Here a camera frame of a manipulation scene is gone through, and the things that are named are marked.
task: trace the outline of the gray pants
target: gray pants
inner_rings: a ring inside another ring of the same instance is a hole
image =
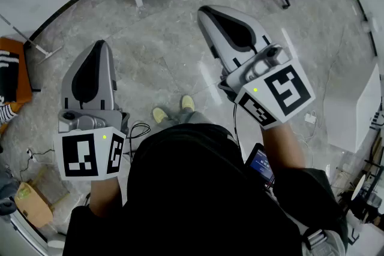
[[[179,124],[212,124],[212,122],[207,119],[201,112],[194,112],[190,108],[185,108],[176,116],[176,118],[163,119],[159,124],[151,129],[151,132],[148,134],[148,136]]]

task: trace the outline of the black cable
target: black cable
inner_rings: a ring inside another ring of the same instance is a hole
[[[132,137],[132,132],[133,132],[133,129],[137,128],[137,127],[144,127],[146,128],[146,130],[144,130],[143,132],[141,132],[140,134],[138,135],[135,135],[134,137]],[[134,138],[140,138],[142,137],[143,135],[146,135],[148,134],[149,132],[151,131],[151,127],[148,125],[148,124],[145,124],[145,123],[137,123],[135,125],[132,126],[131,128],[131,131],[130,131],[130,136],[127,136],[127,139],[129,139],[130,141],[130,151],[128,153],[123,153],[123,155],[128,155],[130,156],[130,164],[132,165],[132,159],[133,159],[133,153],[132,153],[132,139]]]
[[[238,105],[235,104],[233,106],[233,127],[235,129],[236,141],[238,142],[238,147],[239,147],[239,150],[241,153],[240,140],[239,140],[238,129],[237,129],[237,125],[236,125],[236,112],[237,112],[237,110],[238,110]]]
[[[24,170],[21,170],[20,173],[19,173],[19,175],[20,175],[20,179],[22,180],[22,182],[23,182],[22,173],[23,173],[24,171],[27,171],[27,169],[28,169],[28,167],[29,167],[29,160],[32,160],[33,157],[34,157],[34,155],[45,155],[45,154],[48,153],[48,152],[54,152],[54,151],[55,151],[54,149],[49,149],[49,150],[47,150],[46,152],[43,152],[43,153],[32,153],[32,151],[31,151],[32,155],[28,158],[28,160],[27,160],[27,162],[26,162],[26,168],[25,168]]]

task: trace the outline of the display screen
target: display screen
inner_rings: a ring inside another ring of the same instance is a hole
[[[273,175],[271,167],[269,166],[268,159],[266,158],[266,155],[261,150],[258,150],[256,152],[250,164],[250,167],[258,171],[267,180],[271,179]]]

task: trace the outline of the sneaker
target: sneaker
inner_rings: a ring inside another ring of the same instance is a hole
[[[157,124],[160,124],[163,119],[168,118],[167,113],[165,113],[163,109],[160,109],[158,107],[153,109],[152,114],[154,115],[154,119]]]
[[[181,100],[181,109],[184,110],[185,108],[192,109],[192,112],[194,112],[194,102],[189,95],[184,95]]]

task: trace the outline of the baseboard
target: baseboard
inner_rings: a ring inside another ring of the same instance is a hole
[[[72,5],[74,5],[79,0],[69,0],[65,5],[63,5],[60,9],[58,9],[50,18],[48,18],[31,36],[30,40],[34,41],[44,29],[46,29],[56,18],[58,18],[65,10],[70,8]],[[24,50],[30,48],[31,43],[25,42],[24,44]]]

